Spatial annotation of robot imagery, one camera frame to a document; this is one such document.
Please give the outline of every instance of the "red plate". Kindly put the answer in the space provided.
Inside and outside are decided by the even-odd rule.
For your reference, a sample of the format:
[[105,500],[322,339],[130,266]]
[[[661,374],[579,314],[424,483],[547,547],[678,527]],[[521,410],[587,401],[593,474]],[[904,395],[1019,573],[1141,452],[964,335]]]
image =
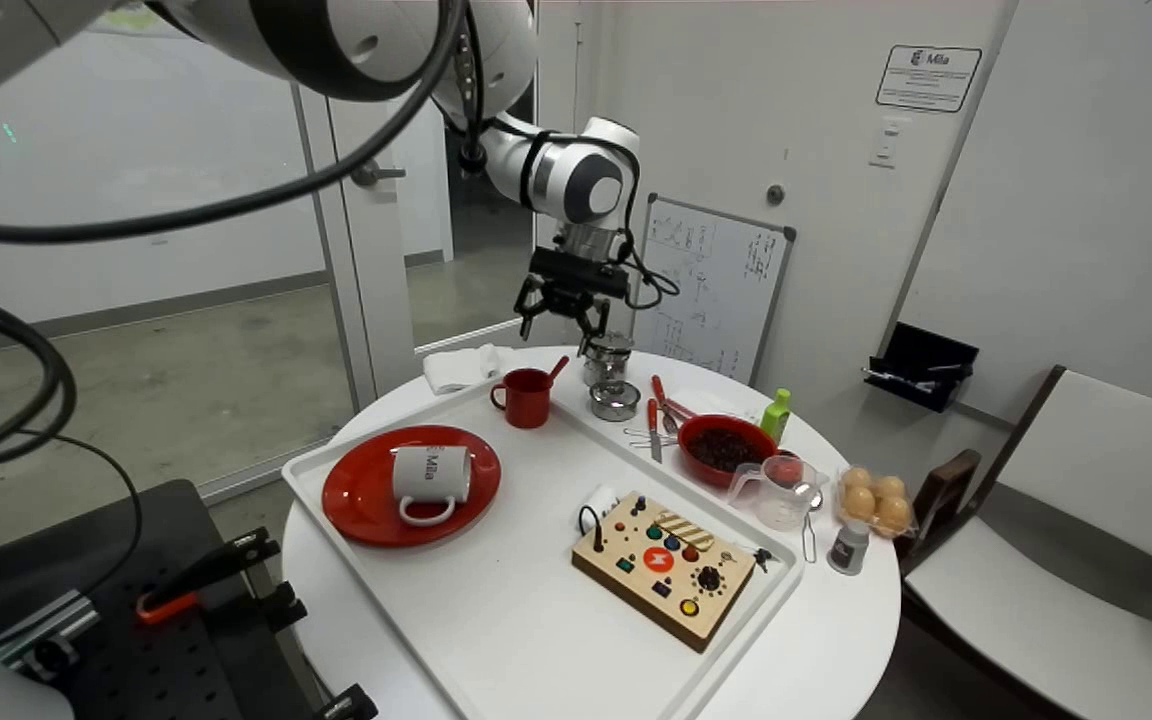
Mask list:
[[[461,504],[449,525],[412,527],[400,518],[392,504],[392,448],[403,443],[474,452],[470,504]],[[326,512],[338,525],[338,533],[355,545],[412,547],[465,533],[497,500],[497,486],[501,486],[501,454],[492,452],[492,443],[485,443],[465,429],[416,425],[371,437],[361,448],[345,452],[326,483]]]

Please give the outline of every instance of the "red cup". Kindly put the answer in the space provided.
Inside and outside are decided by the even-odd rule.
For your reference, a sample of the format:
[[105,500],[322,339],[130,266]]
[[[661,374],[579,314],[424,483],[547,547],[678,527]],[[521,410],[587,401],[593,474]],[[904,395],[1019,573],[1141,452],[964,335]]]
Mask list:
[[547,419],[547,371],[515,368],[492,388],[492,404],[511,429],[542,429]]

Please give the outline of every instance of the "napkin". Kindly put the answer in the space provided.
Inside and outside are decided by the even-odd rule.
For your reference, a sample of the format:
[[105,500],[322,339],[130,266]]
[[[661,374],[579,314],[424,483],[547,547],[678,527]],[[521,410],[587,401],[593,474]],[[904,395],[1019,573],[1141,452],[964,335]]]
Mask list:
[[485,347],[455,347],[455,352],[433,352],[424,355],[424,380],[433,390],[461,390],[474,383],[487,383],[492,374],[501,374],[508,352],[497,343]]

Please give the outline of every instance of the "white cup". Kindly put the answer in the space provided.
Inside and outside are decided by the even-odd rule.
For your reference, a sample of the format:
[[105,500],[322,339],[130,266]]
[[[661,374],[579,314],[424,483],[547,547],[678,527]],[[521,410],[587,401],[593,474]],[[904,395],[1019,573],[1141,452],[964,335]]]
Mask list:
[[[470,500],[474,452],[470,448],[392,448],[392,500],[400,518],[416,527],[449,525]],[[412,504],[445,504],[436,515],[412,515]]]

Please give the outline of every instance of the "white tray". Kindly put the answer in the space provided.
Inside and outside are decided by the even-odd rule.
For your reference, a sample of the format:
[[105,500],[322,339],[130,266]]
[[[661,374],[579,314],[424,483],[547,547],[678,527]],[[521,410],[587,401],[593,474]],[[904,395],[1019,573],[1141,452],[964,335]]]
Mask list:
[[[461,536],[424,547],[345,538],[322,486],[361,440],[287,458],[284,479],[461,717],[698,717],[801,580],[789,545],[575,410],[521,433],[485,390],[465,390],[392,429],[403,425],[453,425],[497,448],[497,504]],[[644,492],[777,557],[703,656],[571,566],[575,507],[598,486]]]

